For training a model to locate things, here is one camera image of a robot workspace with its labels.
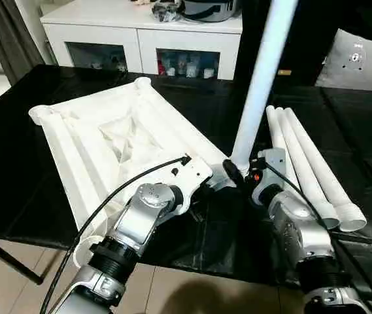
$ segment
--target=object on cabinet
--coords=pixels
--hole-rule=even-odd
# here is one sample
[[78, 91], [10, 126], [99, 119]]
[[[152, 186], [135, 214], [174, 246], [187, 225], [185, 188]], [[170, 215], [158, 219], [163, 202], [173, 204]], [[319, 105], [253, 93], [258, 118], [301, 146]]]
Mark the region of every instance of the object on cabinet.
[[239, 0], [183, 0], [182, 15], [190, 20], [221, 22], [238, 9]]
[[177, 72], [179, 75], [186, 74], [187, 68], [187, 54], [179, 54], [178, 55], [178, 63], [177, 63]]
[[131, 0], [136, 5], [149, 5], [151, 2], [155, 2], [155, 0]]
[[152, 13], [160, 22], [172, 22], [180, 19], [178, 9], [181, 1], [179, 0], [157, 0], [152, 7]]
[[197, 66], [193, 62], [187, 63], [186, 77], [196, 77], [197, 76]]
[[174, 67], [170, 67], [167, 71], [167, 75], [169, 77], [175, 77], [175, 68]]
[[165, 75], [165, 67], [162, 65], [161, 60], [158, 60], [158, 74]]
[[214, 76], [214, 69], [207, 68], [203, 71], [203, 78], [204, 79], [209, 79], [213, 76]]

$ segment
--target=black tablecloth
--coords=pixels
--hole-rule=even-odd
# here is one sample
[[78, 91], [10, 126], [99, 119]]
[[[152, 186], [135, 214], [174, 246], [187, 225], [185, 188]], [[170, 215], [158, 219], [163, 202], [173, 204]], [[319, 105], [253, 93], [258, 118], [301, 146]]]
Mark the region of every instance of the black tablecloth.
[[[58, 172], [40, 127], [28, 110], [131, 82], [139, 75], [92, 69], [38, 66], [0, 97], [0, 238], [66, 249], [76, 227]], [[245, 91], [232, 82], [150, 75], [155, 89], [227, 155]], [[321, 88], [276, 88], [271, 102], [291, 107], [322, 151], [368, 224], [337, 234], [372, 278], [372, 92]], [[256, 151], [271, 146], [265, 119]], [[245, 281], [276, 285], [281, 255], [265, 209], [225, 188], [201, 193], [181, 217], [158, 228], [142, 261]], [[345, 260], [358, 288], [368, 287]]]

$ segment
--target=cable connector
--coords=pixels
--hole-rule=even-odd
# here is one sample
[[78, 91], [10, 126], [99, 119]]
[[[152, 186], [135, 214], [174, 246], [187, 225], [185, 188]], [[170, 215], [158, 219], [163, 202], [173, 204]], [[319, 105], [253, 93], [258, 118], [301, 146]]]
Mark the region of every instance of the cable connector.
[[251, 160], [250, 161], [250, 169], [252, 171], [254, 170], [264, 170], [267, 168], [267, 165], [265, 163], [265, 158], [264, 157], [259, 157], [257, 159]]
[[188, 156], [187, 154], [181, 158], [181, 165], [182, 166], [185, 166], [186, 164], [188, 164], [188, 162], [192, 160], [192, 157]]

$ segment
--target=white pvc pipe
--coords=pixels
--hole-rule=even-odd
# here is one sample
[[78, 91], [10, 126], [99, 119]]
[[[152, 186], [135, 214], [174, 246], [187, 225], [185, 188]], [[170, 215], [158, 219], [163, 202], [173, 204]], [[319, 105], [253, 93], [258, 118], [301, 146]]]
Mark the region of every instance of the white pvc pipe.
[[299, 179], [303, 193], [314, 205], [328, 229], [337, 227], [339, 225], [337, 212], [333, 205], [327, 201], [286, 115], [283, 110], [278, 110], [277, 114], [284, 140], [286, 141], [286, 146], [288, 147], [289, 155], [292, 159], [293, 166], [295, 167], [297, 178]]
[[340, 230], [352, 232], [362, 229], [367, 223], [362, 211], [350, 200], [293, 110], [287, 108], [284, 112], [327, 199], [337, 211]]
[[[280, 128], [276, 110], [273, 106], [270, 105], [267, 106], [267, 108], [265, 109], [265, 113], [267, 114], [267, 121], [269, 123], [270, 136], [273, 147], [283, 148], [286, 152], [286, 177], [299, 188], [299, 182], [297, 181], [295, 169], [293, 168], [292, 160], [290, 159], [288, 148], [283, 138], [282, 129]], [[297, 192], [287, 183], [284, 183], [284, 189], [297, 194]]]
[[262, 43], [231, 155], [232, 162], [243, 175], [248, 173], [250, 167], [252, 146], [276, 77], [297, 3], [298, 0], [272, 0], [270, 4]]

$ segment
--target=white fabric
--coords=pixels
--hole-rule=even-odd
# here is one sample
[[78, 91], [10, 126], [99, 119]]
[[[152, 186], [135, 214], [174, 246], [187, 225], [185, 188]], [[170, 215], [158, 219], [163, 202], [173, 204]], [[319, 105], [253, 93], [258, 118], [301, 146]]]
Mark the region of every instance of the white fabric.
[[316, 85], [372, 90], [372, 41], [339, 29]]

